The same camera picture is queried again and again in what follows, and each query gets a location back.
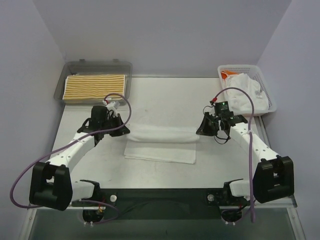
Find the plain white towel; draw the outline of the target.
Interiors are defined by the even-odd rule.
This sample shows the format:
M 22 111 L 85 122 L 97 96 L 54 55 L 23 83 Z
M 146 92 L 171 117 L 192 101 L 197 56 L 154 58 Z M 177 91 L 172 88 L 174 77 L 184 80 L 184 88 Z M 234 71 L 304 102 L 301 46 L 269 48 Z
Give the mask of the plain white towel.
M 124 150 L 126 159 L 194 164 L 200 136 L 195 127 L 130 124 Z

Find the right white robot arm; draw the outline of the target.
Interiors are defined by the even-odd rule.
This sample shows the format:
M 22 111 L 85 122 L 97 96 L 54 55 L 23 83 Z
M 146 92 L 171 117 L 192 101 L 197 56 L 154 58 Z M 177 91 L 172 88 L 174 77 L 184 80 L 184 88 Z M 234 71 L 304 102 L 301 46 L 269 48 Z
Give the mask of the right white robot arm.
M 242 115 L 215 116 L 204 113 L 197 135 L 217 137 L 224 131 L 249 156 L 248 180 L 237 179 L 227 183 L 233 197 L 252 197 L 259 203 L 290 197 L 295 192 L 294 164 L 290 157 L 280 156 L 253 132 Z

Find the yellow white striped towel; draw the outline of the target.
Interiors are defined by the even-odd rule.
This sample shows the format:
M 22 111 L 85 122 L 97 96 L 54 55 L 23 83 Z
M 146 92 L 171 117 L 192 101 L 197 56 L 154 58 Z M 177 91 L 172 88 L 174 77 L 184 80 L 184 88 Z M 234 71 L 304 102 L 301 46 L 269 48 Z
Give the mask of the yellow white striped towel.
M 69 75 L 64 84 L 64 101 L 103 100 L 106 96 L 119 99 L 124 95 L 126 76 L 123 74 Z

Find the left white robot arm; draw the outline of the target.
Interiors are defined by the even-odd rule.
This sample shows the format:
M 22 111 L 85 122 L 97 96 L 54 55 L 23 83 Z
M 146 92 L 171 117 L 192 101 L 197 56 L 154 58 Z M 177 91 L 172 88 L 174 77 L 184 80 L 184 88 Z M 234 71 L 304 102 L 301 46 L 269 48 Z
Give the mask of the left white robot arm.
M 104 138 L 130 133 L 117 113 L 119 103 L 95 105 L 91 115 L 77 130 L 69 146 L 46 162 L 32 168 L 29 202 L 33 205 L 64 211 L 80 200 L 100 201 L 100 184 L 86 179 L 72 179 L 71 172 L 80 160 Z

